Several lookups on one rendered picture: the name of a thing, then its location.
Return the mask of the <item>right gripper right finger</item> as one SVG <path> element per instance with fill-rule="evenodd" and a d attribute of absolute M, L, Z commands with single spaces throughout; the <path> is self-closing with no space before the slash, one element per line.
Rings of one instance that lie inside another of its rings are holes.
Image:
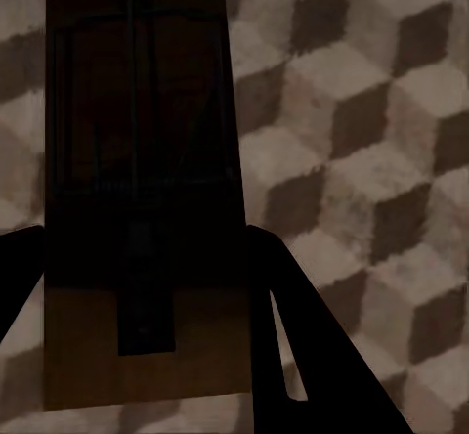
<path fill-rule="evenodd" d="M 248 225 L 254 434 L 414 434 L 275 234 Z M 309 401 L 286 394 L 270 290 Z"/>

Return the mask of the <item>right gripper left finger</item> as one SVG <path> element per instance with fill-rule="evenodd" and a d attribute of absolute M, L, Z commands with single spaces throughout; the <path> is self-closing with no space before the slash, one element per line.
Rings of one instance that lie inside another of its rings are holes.
<path fill-rule="evenodd" d="M 44 273 L 41 225 L 0 236 L 0 343 Z"/>

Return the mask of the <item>mousetrap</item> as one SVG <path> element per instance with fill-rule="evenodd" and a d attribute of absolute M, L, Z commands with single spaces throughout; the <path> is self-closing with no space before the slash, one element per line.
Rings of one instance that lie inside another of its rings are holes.
<path fill-rule="evenodd" d="M 225 0 L 46 0 L 43 411 L 252 392 Z"/>

